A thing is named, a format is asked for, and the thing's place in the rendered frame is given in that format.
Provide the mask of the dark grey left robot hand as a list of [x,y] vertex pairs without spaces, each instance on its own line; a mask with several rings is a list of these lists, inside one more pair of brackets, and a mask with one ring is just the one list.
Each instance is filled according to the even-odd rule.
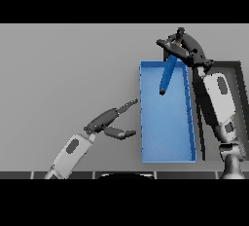
[[97,116],[95,119],[93,119],[91,122],[89,122],[85,127],[84,131],[91,135],[93,133],[100,133],[104,132],[107,136],[123,140],[128,137],[136,135],[136,131],[134,130],[121,130],[111,127],[111,124],[125,111],[135,103],[138,102],[138,99],[134,99],[132,101],[129,101],[128,103],[124,104],[120,108],[111,108],[99,116]]

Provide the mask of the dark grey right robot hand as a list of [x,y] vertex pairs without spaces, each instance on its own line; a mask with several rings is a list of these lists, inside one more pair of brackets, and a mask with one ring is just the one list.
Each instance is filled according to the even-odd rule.
[[185,32],[184,27],[179,27],[174,34],[168,36],[166,40],[158,39],[156,44],[163,48],[164,57],[173,55],[180,58],[188,67],[192,69],[202,67],[205,74],[213,66],[214,60],[205,56],[204,50],[199,42],[190,34]]

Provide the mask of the blue pipe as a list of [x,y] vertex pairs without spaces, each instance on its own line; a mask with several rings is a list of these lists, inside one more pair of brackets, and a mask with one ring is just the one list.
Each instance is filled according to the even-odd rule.
[[160,80],[160,95],[165,95],[168,89],[176,62],[177,62],[177,57],[170,55],[164,64],[164,70]]

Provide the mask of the dark grey bin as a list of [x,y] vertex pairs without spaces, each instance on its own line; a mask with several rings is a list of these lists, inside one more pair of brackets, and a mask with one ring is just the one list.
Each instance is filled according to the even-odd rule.
[[[249,104],[243,82],[243,75],[239,61],[215,61],[208,74],[223,73],[230,86],[231,94],[235,104],[235,126],[238,136],[241,138],[246,151],[246,159],[249,160]],[[200,142],[201,158],[206,160],[221,159],[220,142],[214,136],[210,126],[205,123],[200,106],[197,103],[195,91],[194,104],[196,105],[198,135]]]

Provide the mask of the blue bin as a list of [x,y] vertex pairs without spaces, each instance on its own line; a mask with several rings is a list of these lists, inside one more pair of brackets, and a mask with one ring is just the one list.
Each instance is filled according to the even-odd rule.
[[140,125],[142,163],[194,163],[196,143],[187,66],[177,61],[160,95],[163,61],[141,61]]

